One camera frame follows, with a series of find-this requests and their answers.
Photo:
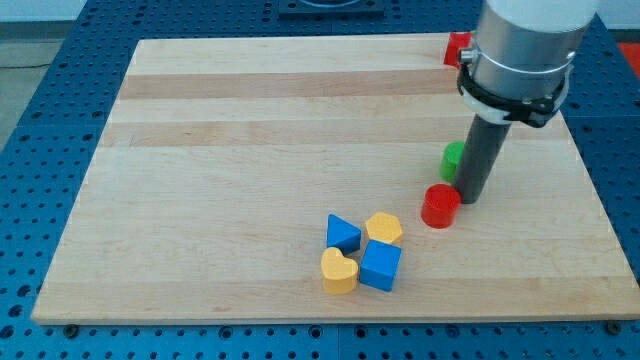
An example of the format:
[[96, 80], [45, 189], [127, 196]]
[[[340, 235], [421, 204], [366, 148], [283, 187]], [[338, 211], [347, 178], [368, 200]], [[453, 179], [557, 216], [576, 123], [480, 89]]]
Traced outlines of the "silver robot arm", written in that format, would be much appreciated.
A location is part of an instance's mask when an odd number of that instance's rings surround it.
[[538, 99], [565, 78], [597, 0], [484, 0], [471, 45], [471, 79], [506, 99]]

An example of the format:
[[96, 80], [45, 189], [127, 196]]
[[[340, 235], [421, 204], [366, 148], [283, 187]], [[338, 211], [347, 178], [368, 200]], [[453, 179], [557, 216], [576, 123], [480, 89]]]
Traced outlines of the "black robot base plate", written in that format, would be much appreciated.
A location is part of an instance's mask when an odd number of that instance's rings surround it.
[[280, 19], [307, 16], [341, 17], [355, 15], [382, 16], [384, 0], [279, 0]]

